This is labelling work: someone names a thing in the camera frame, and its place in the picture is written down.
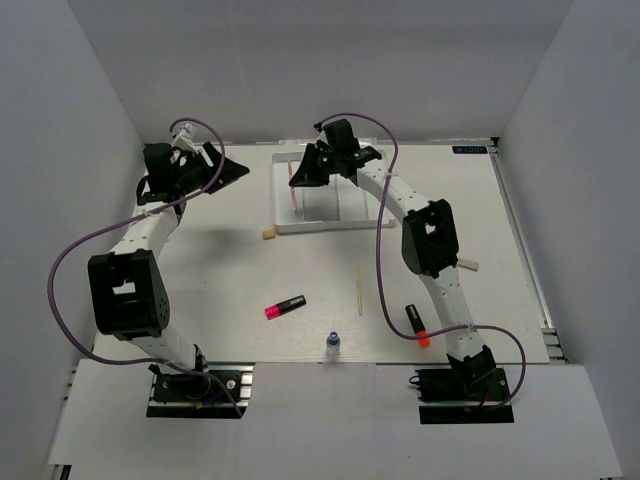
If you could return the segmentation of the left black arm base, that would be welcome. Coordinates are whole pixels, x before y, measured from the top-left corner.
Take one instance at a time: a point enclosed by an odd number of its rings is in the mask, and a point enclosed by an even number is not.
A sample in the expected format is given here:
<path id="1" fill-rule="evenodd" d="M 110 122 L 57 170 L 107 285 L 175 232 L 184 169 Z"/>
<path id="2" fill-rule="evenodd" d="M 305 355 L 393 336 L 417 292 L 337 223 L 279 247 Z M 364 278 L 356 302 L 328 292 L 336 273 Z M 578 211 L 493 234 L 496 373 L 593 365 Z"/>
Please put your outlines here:
<path id="1" fill-rule="evenodd" d="M 208 365 L 229 391 L 239 410 L 248 407 L 253 384 L 253 365 Z M 150 366 L 152 384 L 147 418 L 239 420 L 233 403 L 213 380 L 185 374 L 164 374 Z"/>

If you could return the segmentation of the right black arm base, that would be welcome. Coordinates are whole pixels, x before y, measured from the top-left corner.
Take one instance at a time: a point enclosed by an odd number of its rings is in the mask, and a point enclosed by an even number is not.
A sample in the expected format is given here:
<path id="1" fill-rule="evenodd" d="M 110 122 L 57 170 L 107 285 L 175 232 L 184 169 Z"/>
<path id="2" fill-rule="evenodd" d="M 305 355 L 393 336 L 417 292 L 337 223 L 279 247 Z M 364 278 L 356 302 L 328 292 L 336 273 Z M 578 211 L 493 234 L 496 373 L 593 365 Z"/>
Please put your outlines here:
<path id="1" fill-rule="evenodd" d="M 418 394 L 421 425 L 512 424 L 505 371 L 498 368 L 467 389 L 452 369 L 420 369 L 408 380 Z"/>

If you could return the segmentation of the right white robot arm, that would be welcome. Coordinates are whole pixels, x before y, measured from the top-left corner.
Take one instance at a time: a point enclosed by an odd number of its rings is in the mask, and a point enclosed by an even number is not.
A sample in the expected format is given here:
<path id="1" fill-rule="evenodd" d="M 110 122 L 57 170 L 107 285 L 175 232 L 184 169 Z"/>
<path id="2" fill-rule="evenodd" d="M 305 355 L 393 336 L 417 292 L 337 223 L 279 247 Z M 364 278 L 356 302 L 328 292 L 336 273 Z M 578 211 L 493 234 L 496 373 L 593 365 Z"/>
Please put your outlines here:
<path id="1" fill-rule="evenodd" d="M 474 326 L 461 288 L 459 242 L 451 205 L 427 199 L 394 174 L 398 147 L 386 163 L 378 150 L 361 146 L 350 122 L 337 115 L 316 123 L 314 129 L 323 137 L 306 145 L 289 185 L 323 187 L 339 175 L 379 201 L 379 217 L 390 212 L 401 223 L 401 255 L 434 304 L 453 370 L 452 388 L 466 399 L 482 394 L 496 364 Z"/>

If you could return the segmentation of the pink pen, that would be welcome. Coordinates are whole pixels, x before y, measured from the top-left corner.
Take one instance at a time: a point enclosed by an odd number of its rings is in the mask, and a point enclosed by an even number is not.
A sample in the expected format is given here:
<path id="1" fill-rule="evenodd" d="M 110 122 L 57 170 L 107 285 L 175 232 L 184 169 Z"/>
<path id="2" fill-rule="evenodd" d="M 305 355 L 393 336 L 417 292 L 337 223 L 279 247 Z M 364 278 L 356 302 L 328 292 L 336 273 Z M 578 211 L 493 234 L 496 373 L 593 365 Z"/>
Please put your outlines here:
<path id="1" fill-rule="evenodd" d="M 291 182 L 291 180 L 293 179 L 293 174 L 294 174 L 294 170 L 293 170 L 293 165 L 291 161 L 287 162 L 287 168 L 288 168 L 288 177 L 289 177 L 289 183 Z M 291 195 L 291 203 L 293 206 L 293 199 L 295 198 L 297 200 L 296 197 L 296 190 L 295 187 L 292 186 L 291 184 L 289 184 L 289 190 L 290 190 L 290 195 Z"/>

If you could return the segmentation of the yellow pen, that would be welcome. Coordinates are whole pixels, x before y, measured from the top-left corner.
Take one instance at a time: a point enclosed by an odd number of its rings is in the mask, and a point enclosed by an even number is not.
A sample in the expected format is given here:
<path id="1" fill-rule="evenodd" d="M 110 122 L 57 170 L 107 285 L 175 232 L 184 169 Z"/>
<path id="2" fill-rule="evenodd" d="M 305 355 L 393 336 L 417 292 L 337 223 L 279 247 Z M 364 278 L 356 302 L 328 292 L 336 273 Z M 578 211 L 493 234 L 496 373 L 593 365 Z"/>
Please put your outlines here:
<path id="1" fill-rule="evenodd" d="M 358 315 L 363 315 L 362 279 L 360 265 L 356 265 L 356 299 Z"/>

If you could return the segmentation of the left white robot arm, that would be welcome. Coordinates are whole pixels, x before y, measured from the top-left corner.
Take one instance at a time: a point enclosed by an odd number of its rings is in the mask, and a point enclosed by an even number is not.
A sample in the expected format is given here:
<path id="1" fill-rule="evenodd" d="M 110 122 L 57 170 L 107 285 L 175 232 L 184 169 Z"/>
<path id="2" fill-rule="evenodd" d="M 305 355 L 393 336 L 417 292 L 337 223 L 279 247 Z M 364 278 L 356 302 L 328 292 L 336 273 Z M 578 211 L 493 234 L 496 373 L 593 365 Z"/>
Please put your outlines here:
<path id="1" fill-rule="evenodd" d="M 108 253 L 88 262 L 96 325 L 101 334 L 182 368 L 177 387 L 188 398 L 199 399 L 209 392 L 212 377 L 197 345 L 170 325 L 171 307 L 158 258 L 181 223 L 186 196 L 200 190 L 213 194 L 250 169 L 223 157 L 209 142 L 200 148 L 147 144 L 143 160 L 146 175 L 138 183 L 134 209 L 142 218 L 132 222 Z"/>

